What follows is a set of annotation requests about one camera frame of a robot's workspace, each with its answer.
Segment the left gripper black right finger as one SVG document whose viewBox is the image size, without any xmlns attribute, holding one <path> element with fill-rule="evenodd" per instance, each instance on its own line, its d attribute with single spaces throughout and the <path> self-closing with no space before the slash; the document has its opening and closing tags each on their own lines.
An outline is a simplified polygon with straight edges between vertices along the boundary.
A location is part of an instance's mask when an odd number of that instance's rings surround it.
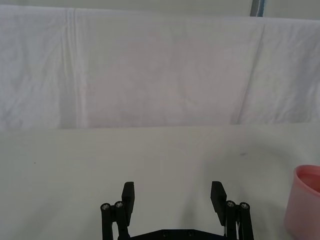
<svg viewBox="0 0 320 240">
<path fill-rule="evenodd" d="M 217 213 L 220 224 L 224 227 L 227 240 L 253 240 L 254 233 L 250 213 L 250 205 L 246 202 L 236 204 L 227 199 L 221 182 L 211 183 L 210 199 Z"/>
</svg>

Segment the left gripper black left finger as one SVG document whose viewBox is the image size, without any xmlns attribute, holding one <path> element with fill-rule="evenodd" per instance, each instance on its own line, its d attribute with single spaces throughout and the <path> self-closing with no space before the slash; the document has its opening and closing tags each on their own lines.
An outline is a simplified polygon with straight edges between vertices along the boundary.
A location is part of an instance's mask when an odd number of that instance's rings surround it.
<svg viewBox="0 0 320 240">
<path fill-rule="evenodd" d="M 119 240 L 129 240 L 130 235 L 128 226 L 130 225 L 131 215 L 135 202 L 135 188 L 132 181 L 124 184 L 121 200 L 114 205 L 103 203 L 101 211 L 101 230 L 103 240 L 113 240 L 113 223 L 116 223 Z"/>
</svg>

